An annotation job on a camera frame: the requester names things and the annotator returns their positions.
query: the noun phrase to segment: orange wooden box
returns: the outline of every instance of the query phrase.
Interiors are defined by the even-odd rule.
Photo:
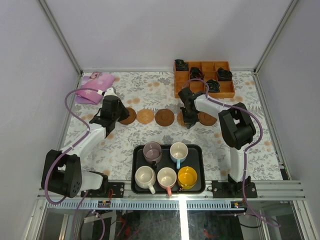
[[[189,70],[192,67],[199,68],[204,74],[204,80],[208,81],[210,79],[218,80],[217,71],[219,68],[230,71],[229,62],[227,61],[186,61],[189,65]],[[189,71],[176,71],[176,64],[174,64],[174,97],[179,98],[178,93],[184,86],[184,84],[190,80]],[[215,99],[230,99],[233,98],[236,94],[235,86],[233,81],[219,81],[220,83],[220,92],[211,93],[209,96]],[[205,84],[201,81],[191,81],[186,87],[189,87],[193,93],[199,91],[205,92]]]

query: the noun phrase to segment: cup rim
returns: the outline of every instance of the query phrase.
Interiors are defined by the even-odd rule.
[[[141,169],[141,168],[147,168],[147,169],[150,169],[150,170],[151,170],[152,175],[151,175],[151,179],[150,179],[150,180],[148,180],[148,181],[140,181],[140,180],[137,178],[137,172],[138,172],[138,170]],[[155,175],[155,171],[154,171],[151,167],[149,167],[149,166],[141,166],[141,167],[139,167],[139,168],[135,171],[134,179],[135,179],[136,182],[139,182],[139,183],[142,183],[142,184],[147,184],[147,183],[149,183],[150,181],[152,181],[154,175]]]
[[[195,181],[194,181],[193,184],[190,184],[190,185],[188,185],[188,184],[183,184],[183,183],[179,180],[179,172],[181,171],[181,169],[184,169],[184,168],[191,168],[191,169],[193,169],[193,170],[195,171],[195,173],[196,173],[196,179],[195,179]],[[197,181],[198,181],[198,173],[197,173],[197,171],[196,171],[193,167],[191,167],[191,166],[184,166],[184,167],[180,168],[180,170],[178,171],[178,173],[177,173],[177,180],[181,183],[181,185],[186,186],[186,187],[190,187],[190,186],[192,186],[192,185],[194,185],[194,184],[197,183]]]
[[[172,153],[171,153],[171,148],[172,148],[173,145],[175,145],[175,144],[183,144],[184,146],[186,146],[186,156],[184,156],[184,157],[182,157],[182,158],[176,158],[176,157],[174,157],[174,156],[172,155]],[[173,156],[174,159],[176,159],[176,160],[182,160],[182,159],[186,158],[186,157],[188,156],[188,153],[189,153],[188,146],[187,146],[186,144],[184,144],[183,142],[177,141],[177,142],[175,142],[174,144],[172,144],[171,147],[170,147],[170,155]]]
[[[172,171],[174,172],[174,175],[175,175],[175,181],[174,181],[174,183],[172,183],[172,184],[170,184],[170,185],[163,185],[163,184],[160,183],[161,181],[159,181],[159,178],[158,178],[158,177],[159,177],[159,173],[161,172],[162,169],[170,169],[170,170],[172,170]],[[170,188],[170,187],[174,186],[174,185],[176,184],[177,179],[178,179],[177,173],[176,173],[176,171],[175,171],[174,169],[172,169],[171,167],[163,167],[163,168],[161,168],[161,169],[158,171],[157,175],[156,175],[156,180],[158,181],[159,185],[162,185],[162,186],[164,186],[165,188]]]
[[[161,149],[161,150],[160,150],[160,155],[159,155],[159,156],[157,156],[157,157],[155,157],[155,158],[146,157],[146,155],[145,155],[145,153],[144,153],[144,150],[145,150],[146,145],[147,145],[147,144],[150,144],[150,143],[156,143],[156,144],[158,144],[158,145],[160,146],[160,149]],[[157,158],[160,157],[161,154],[162,154],[161,144],[159,144],[159,143],[156,142],[156,141],[148,141],[148,142],[143,146],[142,154],[143,154],[143,156],[144,156],[146,159],[149,159],[149,160],[155,160],[155,159],[157,159]]]

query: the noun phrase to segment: glass panel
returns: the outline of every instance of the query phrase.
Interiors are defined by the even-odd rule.
[[[45,224],[39,239],[58,240],[61,232],[62,220],[66,212],[70,214],[65,239],[72,240],[72,218],[74,210],[52,209],[45,218]],[[181,239],[180,214],[178,210],[110,210],[98,211],[103,216],[105,224],[104,240],[140,240],[140,239]],[[74,229],[78,232],[77,240],[98,240],[103,232],[100,218],[92,211],[80,210]]]
[[[276,219],[282,227],[272,227],[255,216],[228,215],[230,211],[188,210],[190,240],[301,240],[293,205],[290,202],[254,201],[250,203],[259,214]],[[180,240],[181,216],[179,210],[100,210],[105,224],[104,240]],[[48,209],[40,240],[58,240],[60,234],[72,240],[72,221],[75,210]],[[100,239],[103,226],[92,211],[80,210],[74,222],[78,240]]]
[[[188,226],[190,240],[236,239],[236,240],[301,240],[294,211],[290,202],[252,202],[260,214],[276,219],[281,227],[262,223],[251,215],[225,216],[231,212],[189,210]]]

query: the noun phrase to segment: red wire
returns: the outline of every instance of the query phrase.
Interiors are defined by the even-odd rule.
[[[114,190],[111,188],[109,190],[109,202],[110,202],[110,204],[111,204],[111,199],[112,199],[113,194],[114,194]]]

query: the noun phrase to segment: white mug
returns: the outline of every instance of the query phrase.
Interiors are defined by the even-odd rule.
[[[158,172],[157,179],[160,187],[165,189],[169,197],[171,197],[171,188],[176,184],[177,181],[177,174],[175,170],[170,167],[164,167]]]
[[[156,193],[154,188],[154,184],[156,183],[156,173],[151,167],[139,167],[135,172],[134,179],[140,188],[149,189],[152,194]]]
[[[183,163],[188,155],[188,147],[182,142],[176,142],[170,147],[171,160],[176,163],[176,169],[180,169],[181,163]]]

